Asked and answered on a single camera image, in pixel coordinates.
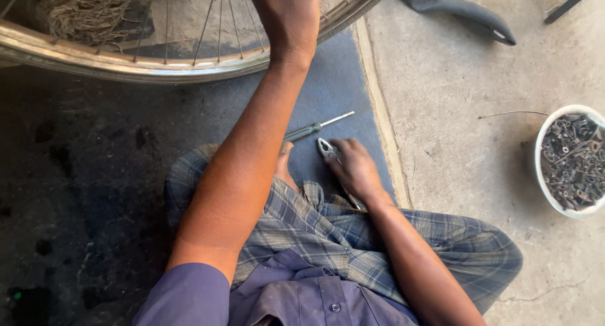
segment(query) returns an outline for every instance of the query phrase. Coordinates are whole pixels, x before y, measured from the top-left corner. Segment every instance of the floor crack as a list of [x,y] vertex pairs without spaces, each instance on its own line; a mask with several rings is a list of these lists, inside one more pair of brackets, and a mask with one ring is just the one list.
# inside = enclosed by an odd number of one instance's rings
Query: floor crack
[[578,283],[575,283],[573,285],[562,285],[562,286],[558,286],[558,287],[552,287],[551,289],[549,289],[549,290],[545,291],[544,293],[542,293],[542,294],[540,294],[540,295],[538,295],[538,296],[536,296],[534,298],[531,298],[531,299],[508,298],[508,299],[504,299],[504,300],[497,299],[496,301],[499,301],[499,302],[518,302],[518,301],[533,302],[533,301],[536,301],[537,299],[542,298],[544,295],[547,295],[548,293],[550,293],[551,291],[554,291],[554,290],[568,289],[568,288],[575,288],[575,289],[577,289],[578,286],[581,285],[582,283],[585,283],[590,278],[590,276],[591,275],[588,274],[588,276],[586,277],[586,279],[584,279],[584,280],[582,280],[582,281],[580,281]]

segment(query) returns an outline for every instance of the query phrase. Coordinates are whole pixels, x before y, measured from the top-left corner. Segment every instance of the plaid lungi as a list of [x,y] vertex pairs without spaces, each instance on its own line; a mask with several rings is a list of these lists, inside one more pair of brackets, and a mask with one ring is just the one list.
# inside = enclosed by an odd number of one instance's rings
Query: plaid lungi
[[[176,231],[202,172],[218,144],[180,157],[171,167],[164,195]],[[484,314],[517,276],[523,256],[502,230],[473,218],[401,209]],[[389,265],[389,256],[367,213],[342,197],[324,198],[319,184],[305,181],[301,193],[274,177],[267,204],[239,253],[232,289],[261,262],[285,249],[309,264],[408,305]]]

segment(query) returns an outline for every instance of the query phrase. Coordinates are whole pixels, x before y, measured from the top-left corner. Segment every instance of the bolts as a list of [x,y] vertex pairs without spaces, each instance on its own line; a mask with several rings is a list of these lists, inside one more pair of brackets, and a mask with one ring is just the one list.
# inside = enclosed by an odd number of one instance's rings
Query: bolts
[[560,117],[546,131],[542,175],[565,209],[594,206],[605,195],[605,141],[600,129],[578,113]]

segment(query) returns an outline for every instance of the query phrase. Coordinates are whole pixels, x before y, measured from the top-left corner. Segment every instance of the person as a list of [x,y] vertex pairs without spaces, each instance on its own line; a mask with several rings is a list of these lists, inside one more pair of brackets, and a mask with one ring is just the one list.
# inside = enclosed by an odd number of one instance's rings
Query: person
[[166,272],[133,324],[484,325],[522,266],[502,231],[398,209],[354,139],[332,171],[363,204],[297,187],[287,123],[318,36],[318,0],[252,0],[270,63],[222,143],[182,156],[166,180],[178,228]]

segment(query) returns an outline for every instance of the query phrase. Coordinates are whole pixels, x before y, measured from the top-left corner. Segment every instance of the green screwdriver handle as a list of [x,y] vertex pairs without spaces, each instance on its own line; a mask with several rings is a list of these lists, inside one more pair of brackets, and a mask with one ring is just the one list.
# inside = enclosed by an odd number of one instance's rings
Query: green screwdriver handle
[[298,141],[303,137],[307,137],[309,135],[315,134],[321,130],[321,124],[319,122],[313,123],[312,125],[305,126],[304,128],[300,128],[298,130],[294,130],[292,132],[288,132],[284,136],[284,142],[294,142]]

